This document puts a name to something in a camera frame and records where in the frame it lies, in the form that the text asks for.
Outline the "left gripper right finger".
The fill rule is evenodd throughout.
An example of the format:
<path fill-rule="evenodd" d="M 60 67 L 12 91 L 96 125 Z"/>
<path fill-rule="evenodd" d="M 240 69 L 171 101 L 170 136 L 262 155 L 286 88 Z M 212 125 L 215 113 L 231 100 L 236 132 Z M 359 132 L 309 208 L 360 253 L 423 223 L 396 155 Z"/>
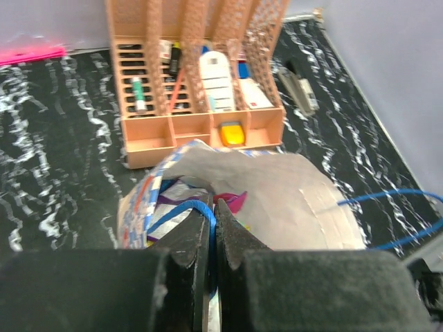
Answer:
<path fill-rule="evenodd" d="M 278 251 L 215 206 L 223 331 L 431 331 L 413 278 L 380 250 Z"/>

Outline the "checkered paper bag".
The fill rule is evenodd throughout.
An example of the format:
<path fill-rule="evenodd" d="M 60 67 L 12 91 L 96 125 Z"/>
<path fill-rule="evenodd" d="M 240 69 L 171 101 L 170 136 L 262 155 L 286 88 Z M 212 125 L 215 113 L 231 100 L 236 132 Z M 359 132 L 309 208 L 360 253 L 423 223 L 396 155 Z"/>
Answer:
<path fill-rule="evenodd" d="M 193 140 L 156 161 L 118 206 L 121 248 L 144 249 L 183 225 L 204 194 L 228 206 L 242 227 L 278 250 L 366 248 L 346 199 L 299 154 L 215 149 Z"/>

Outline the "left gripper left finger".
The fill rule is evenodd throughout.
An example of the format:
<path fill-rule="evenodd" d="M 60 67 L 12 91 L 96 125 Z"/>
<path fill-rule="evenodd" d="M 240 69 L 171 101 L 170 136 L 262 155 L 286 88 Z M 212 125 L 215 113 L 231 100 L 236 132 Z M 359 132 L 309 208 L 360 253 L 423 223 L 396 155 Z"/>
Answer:
<path fill-rule="evenodd" d="M 206 331 L 213 198 L 147 249 L 20 252 L 1 267 L 2 331 Z"/>

